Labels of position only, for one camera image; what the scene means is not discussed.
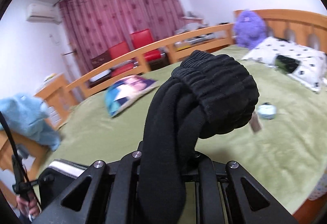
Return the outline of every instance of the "patterned curtain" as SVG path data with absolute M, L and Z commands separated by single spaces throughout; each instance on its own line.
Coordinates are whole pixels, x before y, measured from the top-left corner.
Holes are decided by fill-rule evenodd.
M 161 40 L 185 25 L 179 0 L 61 0 L 59 7 L 83 73 L 93 69 L 92 58 L 124 40 L 133 50 L 133 32 L 149 28 Z

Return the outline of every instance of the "white stripe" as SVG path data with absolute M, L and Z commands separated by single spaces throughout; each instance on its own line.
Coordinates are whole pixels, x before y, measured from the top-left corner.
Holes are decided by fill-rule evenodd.
M 60 169 L 61 171 L 64 171 L 64 172 L 74 175 L 76 177 L 79 177 L 84 172 L 84 170 L 82 170 L 82 169 L 76 168 L 72 165 L 68 165 L 68 164 L 65 164 L 65 163 L 62 163 L 59 161 L 53 161 L 49 165 L 49 167 L 50 168 L 54 167 L 54 168 Z

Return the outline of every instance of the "black knit fabric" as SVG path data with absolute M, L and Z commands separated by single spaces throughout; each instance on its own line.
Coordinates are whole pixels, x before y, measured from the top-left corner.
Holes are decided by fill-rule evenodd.
M 177 223 L 186 195 L 180 170 L 197 139 L 246 125 L 258 97 L 253 77 L 228 55 L 196 50 L 173 70 L 144 128 L 138 195 L 146 222 Z

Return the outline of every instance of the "wooden floor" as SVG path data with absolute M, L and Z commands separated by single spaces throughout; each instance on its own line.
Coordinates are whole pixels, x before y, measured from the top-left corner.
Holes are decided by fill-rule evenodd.
M 294 213 L 294 217 L 299 224 L 311 224 L 321 208 L 327 202 L 327 195 L 314 201 L 305 201 L 305 203 Z

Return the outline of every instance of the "red chair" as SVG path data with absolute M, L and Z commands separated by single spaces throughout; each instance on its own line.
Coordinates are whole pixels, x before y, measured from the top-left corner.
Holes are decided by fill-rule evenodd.
M 120 56 L 123 56 L 126 53 L 130 52 L 130 49 L 125 41 L 122 43 L 119 43 L 115 46 L 112 46 L 111 48 L 108 49 L 108 52 L 111 56 L 112 59 L 116 59 Z M 134 62 L 133 61 L 128 61 L 127 64 L 122 64 L 122 65 L 117 65 L 113 68 L 113 72 L 111 73 L 111 77 L 115 77 L 117 75 L 120 75 L 124 72 L 127 72 L 131 69 L 134 68 Z
M 149 29 L 145 29 L 139 32 L 130 34 L 132 43 L 135 49 L 144 47 L 154 42 Z M 158 60 L 165 55 L 160 50 L 151 50 L 144 54 L 144 58 L 147 62 Z

